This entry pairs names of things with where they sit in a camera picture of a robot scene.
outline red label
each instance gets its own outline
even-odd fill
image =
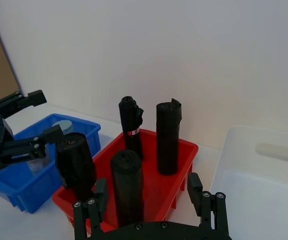
[[[136,135],[137,133],[139,133],[139,128],[137,128],[136,130],[127,132],[128,136],[133,136],[133,135]]]

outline white wall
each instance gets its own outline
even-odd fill
[[[288,132],[288,0],[0,0],[25,93],[119,121],[132,95],[183,104],[181,136],[220,148],[232,125]]]

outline black garbage bag roll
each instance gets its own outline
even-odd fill
[[[141,160],[132,150],[121,150],[111,159],[118,226],[144,220]]]
[[[123,128],[126,149],[136,152],[143,159],[139,126],[143,123],[143,110],[131,96],[125,96],[119,103],[120,120]]]
[[[162,175],[172,175],[178,169],[179,124],[181,103],[175,99],[156,106],[157,168]]]
[[[86,202],[93,197],[96,169],[86,136],[69,133],[56,144],[56,167],[62,184],[72,189],[76,200]]]

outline screw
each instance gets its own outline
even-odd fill
[[[161,227],[165,229],[168,227],[168,224],[166,222],[162,222]]]
[[[78,202],[76,202],[75,204],[74,204],[74,207],[79,207],[81,205],[81,203],[78,201]]]
[[[203,196],[208,198],[210,196],[210,194],[208,192],[204,192]]]
[[[135,229],[136,230],[140,230],[140,229],[142,229],[143,228],[143,226],[141,225],[141,224],[136,224],[135,225]]]
[[[223,198],[224,198],[224,194],[222,194],[222,193],[218,193],[216,196],[217,196],[219,199],[223,199]]]

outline blue plastic bin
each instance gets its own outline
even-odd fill
[[[74,132],[86,135],[92,156],[100,150],[99,124],[60,114],[47,116],[16,134],[14,138],[17,140],[37,136],[60,120],[70,120]],[[49,145],[49,149],[51,162],[35,176],[32,175],[26,162],[0,170],[0,196],[9,200],[13,207],[18,206],[21,211],[32,214],[61,186],[55,165],[55,145]]]

